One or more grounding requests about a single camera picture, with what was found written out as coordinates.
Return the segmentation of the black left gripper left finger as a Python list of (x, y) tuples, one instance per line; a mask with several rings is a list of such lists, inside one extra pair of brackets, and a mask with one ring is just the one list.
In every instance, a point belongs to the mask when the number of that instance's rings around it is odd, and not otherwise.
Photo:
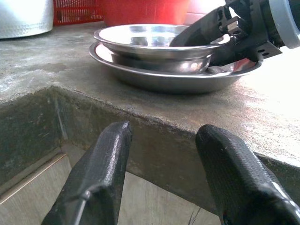
[(132, 141), (129, 121), (114, 122), (72, 168), (44, 225), (116, 225)]

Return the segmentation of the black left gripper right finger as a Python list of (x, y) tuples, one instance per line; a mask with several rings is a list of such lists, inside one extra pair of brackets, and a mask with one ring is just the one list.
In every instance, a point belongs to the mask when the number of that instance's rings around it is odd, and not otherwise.
[(238, 136), (201, 126), (195, 145), (223, 225), (298, 225), (300, 208)]

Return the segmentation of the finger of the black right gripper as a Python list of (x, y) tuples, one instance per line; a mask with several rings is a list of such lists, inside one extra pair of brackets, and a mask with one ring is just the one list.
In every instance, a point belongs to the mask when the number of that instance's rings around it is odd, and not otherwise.
[(213, 43), (211, 45), (217, 47), (212, 50), (209, 67), (222, 67), (232, 63), (236, 65), (245, 63), (254, 66), (259, 61), (256, 52), (258, 44), (253, 42), (241, 41), (237, 43), (235, 40), (229, 40), (225, 44)]
[(202, 46), (227, 34), (229, 7), (218, 7), (194, 22), (170, 43), (170, 46)]

